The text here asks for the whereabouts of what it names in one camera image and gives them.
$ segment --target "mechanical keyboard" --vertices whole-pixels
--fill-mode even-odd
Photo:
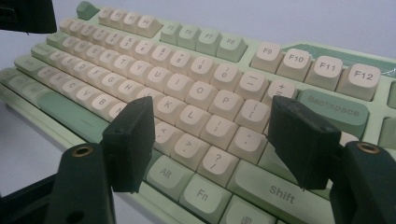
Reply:
[[[81,2],[78,16],[0,71],[0,97],[65,147],[99,142],[151,96],[156,142],[138,194],[167,223],[334,223],[329,190],[302,190],[266,139],[274,95],[351,140],[396,149],[396,60],[279,46]]]

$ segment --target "table surface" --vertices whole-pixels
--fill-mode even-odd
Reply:
[[[56,20],[76,17],[78,0],[53,0]],[[309,41],[396,58],[394,0],[94,0],[157,18],[218,29],[280,45]],[[46,35],[0,32],[0,69],[45,40]],[[55,174],[64,148],[0,100],[0,194]],[[115,198],[118,223],[158,223],[138,204]]]

